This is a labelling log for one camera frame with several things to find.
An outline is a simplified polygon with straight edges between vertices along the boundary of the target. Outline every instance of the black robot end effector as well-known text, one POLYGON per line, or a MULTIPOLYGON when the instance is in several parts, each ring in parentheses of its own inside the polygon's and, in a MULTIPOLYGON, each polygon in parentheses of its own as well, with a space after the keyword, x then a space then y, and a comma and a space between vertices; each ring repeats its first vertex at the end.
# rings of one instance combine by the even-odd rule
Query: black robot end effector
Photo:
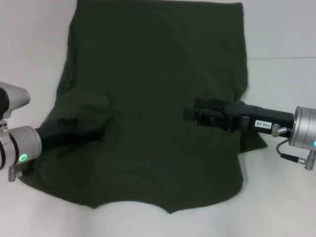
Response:
MULTIPOLYGON (((248 130, 267 134, 271 134, 273 124, 289 128, 294 124, 294 116, 291 113, 267 110, 242 101, 200 98, 195 99, 194 109, 184 110, 184 119, 196 120, 198 125, 218 127, 230 132, 248 130)), ((289 137, 290 133, 280 136, 289 137)))

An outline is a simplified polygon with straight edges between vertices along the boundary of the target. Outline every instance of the label sticker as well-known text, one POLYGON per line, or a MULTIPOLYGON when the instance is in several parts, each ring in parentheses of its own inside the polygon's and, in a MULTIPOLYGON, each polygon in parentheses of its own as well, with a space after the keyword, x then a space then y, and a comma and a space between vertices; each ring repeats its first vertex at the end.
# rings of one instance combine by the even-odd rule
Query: label sticker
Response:
POLYGON ((262 127, 262 128, 266 128, 266 129, 271 129, 272 123, 256 120, 255 127, 262 127))

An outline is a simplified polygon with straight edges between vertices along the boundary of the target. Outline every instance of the white table surface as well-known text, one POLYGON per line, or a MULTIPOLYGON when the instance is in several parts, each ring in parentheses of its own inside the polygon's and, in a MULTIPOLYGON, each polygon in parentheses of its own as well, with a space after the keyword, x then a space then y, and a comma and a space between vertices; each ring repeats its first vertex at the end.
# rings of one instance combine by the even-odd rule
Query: white table surface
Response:
MULTIPOLYGON (((244 100, 294 112, 316 108, 316 2, 244 0, 249 88, 244 100)), ((51 110, 76 0, 0 0, 0 81, 28 89, 11 127, 37 127, 51 110)), ((0 172, 0 233, 6 237, 314 237, 316 171, 278 157, 281 138, 240 155, 242 192, 217 205, 169 215, 117 202, 92 210, 9 183, 0 172)), ((282 147, 305 158, 308 151, 282 147)))

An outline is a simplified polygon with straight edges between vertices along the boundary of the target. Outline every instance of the white backdrop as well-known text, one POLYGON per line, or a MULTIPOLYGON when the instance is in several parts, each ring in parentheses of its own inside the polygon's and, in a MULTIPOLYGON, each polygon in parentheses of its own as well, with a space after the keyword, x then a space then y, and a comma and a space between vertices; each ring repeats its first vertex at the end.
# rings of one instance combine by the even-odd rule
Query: white backdrop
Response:
MULTIPOLYGON (((244 0, 249 88, 244 100, 294 112, 316 108, 316 2, 244 0)), ((37 127, 55 100, 76 0, 0 0, 0 81, 28 89, 31 102, 9 126, 37 127)), ((245 182, 236 197, 167 214, 118 202, 92 210, 7 182, 0 172, 0 235, 6 237, 314 237, 316 170, 278 157, 281 138, 241 155, 245 182)), ((282 147, 306 158, 308 151, 282 147)))

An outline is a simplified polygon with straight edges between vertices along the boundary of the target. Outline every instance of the dark green cloth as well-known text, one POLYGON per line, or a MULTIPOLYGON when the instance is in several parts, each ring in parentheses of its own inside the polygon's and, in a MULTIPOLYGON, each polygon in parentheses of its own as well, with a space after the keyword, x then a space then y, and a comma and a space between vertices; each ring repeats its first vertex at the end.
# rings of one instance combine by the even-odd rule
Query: dark green cloth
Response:
POLYGON ((242 187, 239 152, 266 144, 185 121, 183 109, 246 88, 241 3, 79 0, 44 123, 78 118, 105 133, 42 153, 21 180, 93 208, 133 200, 172 213, 229 199, 242 187))

